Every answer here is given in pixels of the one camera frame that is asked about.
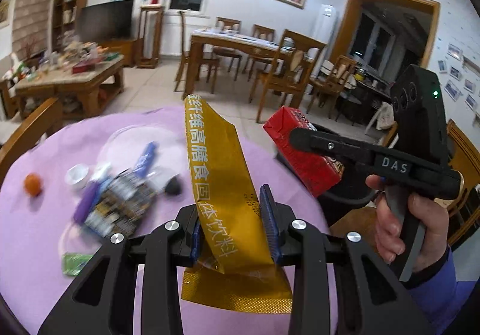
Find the blue sleeve right forearm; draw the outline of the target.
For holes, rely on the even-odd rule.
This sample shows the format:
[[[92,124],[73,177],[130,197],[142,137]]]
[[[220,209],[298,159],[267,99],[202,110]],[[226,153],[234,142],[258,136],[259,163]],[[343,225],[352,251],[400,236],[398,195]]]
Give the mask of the blue sleeve right forearm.
[[[479,312],[479,282],[458,281],[451,250],[431,266],[415,272],[405,289],[430,322],[435,334],[468,334]]]

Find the person's right hand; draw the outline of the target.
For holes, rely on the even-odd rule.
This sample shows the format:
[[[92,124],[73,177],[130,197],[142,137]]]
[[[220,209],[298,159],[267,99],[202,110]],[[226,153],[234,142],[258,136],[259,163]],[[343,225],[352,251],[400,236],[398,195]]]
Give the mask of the person's right hand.
[[[448,248],[448,211],[377,175],[368,176],[366,184],[379,191],[375,242],[394,274],[405,281],[438,262]]]

